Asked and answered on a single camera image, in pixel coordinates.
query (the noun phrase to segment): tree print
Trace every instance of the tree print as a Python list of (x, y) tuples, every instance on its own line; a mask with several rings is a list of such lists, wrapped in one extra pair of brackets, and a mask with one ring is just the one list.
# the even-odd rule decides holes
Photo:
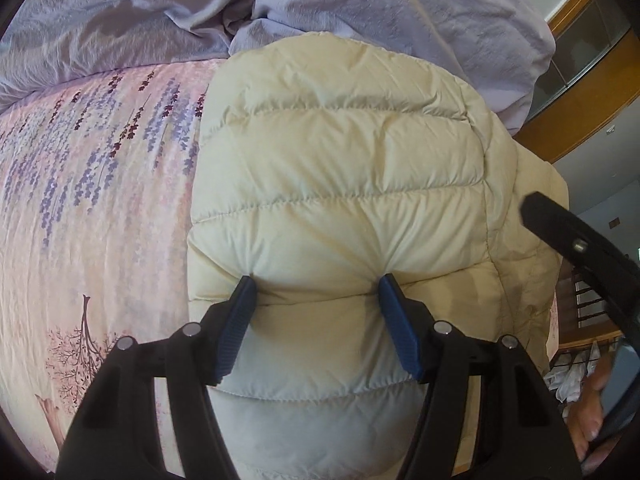
[(82, 295), (80, 326), (71, 332), (59, 328), (49, 330), (49, 356), (46, 367), (53, 379), (65, 409), (73, 415), (105, 357), (113, 348), (116, 334), (107, 334), (103, 341), (93, 339), (89, 332), (87, 308), (91, 297)]

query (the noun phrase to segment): wooden trim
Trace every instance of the wooden trim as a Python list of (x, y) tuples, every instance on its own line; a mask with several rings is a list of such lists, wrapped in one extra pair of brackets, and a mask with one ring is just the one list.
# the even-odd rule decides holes
[(561, 334), (558, 351), (588, 346), (594, 341), (601, 343), (620, 336), (622, 336), (622, 332), (609, 319), (603, 323), (577, 328), (576, 330), (571, 330), (571, 332)]
[(549, 20), (549, 28), (555, 37), (565, 30), (591, 0), (567, 0)]
[(640, 41), (633, 31), (514, 138), (555, 162), (609, 123), (640, 94)]

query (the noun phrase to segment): bed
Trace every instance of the bed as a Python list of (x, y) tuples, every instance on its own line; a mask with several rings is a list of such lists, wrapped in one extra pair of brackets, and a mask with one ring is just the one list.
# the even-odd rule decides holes
[[(185, 240), (212, 76), (230, 52), (327, 25), (284, 13), (282, 23), (265, 26), (278, 8), (259, 0), (1, 3), (0, 430), (13, 439), (11, 452), (18, 442), (54, 471), (114, 341), (125, 334), (157, 340), (189, 320)], [(280, 4), (288, 9), (290, 1)], [(487, 101), (517, 130), (552, 49), (530, 41), (540, 24), (526, 4), (502, 4), (529, 20), (530, 30), (518, 33), (526, 62), (509, 60), (527, 69), (504, 92), (495, 88), (508, 66), (496, 84), (473, 67), (461, 66), (460, 76), (482, 80)], [(352, 25), (341, 32), (385, 44), (383, 28), (367, 36)], [(395, 40), (387, 46), (403, 50), (416, 37)], [(427, 50), (413, 54), (427, 57), (429, 44), (420, 44)], [(456, 49), (463, 59), (468, 45)], [(500, 44), (492, 49), (505, 58)], [(158, 391), (165, 461), (181, 474), (162, 384)]]

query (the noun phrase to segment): glass pane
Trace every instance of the glass pane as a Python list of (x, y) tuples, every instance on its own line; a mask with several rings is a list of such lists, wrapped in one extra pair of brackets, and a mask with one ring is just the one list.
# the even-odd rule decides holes
[(592, 2), (556, 41), (554, 61), (569, 82), (608, 48), (607, 31)]
[(609, 40), (611, 44), (615, 44), (629, 30), (629, 22), (614, 0), (596, 0), (596, 2), (600, 7)]
[(533, 117), (541, 108), (553, 100), (553, 98), (562, 90), (564, 90), (564, 82), (556, 70), (551, 65), (543, 75), (536, 81), (533, 89), (533, 101), (531, 102), (531, 111), (529, 117)]

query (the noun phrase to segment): blue gripper pad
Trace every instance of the blue gripper pad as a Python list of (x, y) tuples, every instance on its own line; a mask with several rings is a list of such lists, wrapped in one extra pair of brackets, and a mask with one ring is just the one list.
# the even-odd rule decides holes
[(220, 382), (234, 367), (244, 334), (254, 314), (258, 289), (254, 280), (243, 276), (228, 301), (229, 313), (218, 339), (214, 378)]
[(378, 282), (378, 303), (385, 318), (386, 329), (396, 347), (402, 368), (416, 380), (421, 380), (424, 369), (420, 362), (420, 338), (404, 310), (405, 298), (398, 283), (390, 274)]

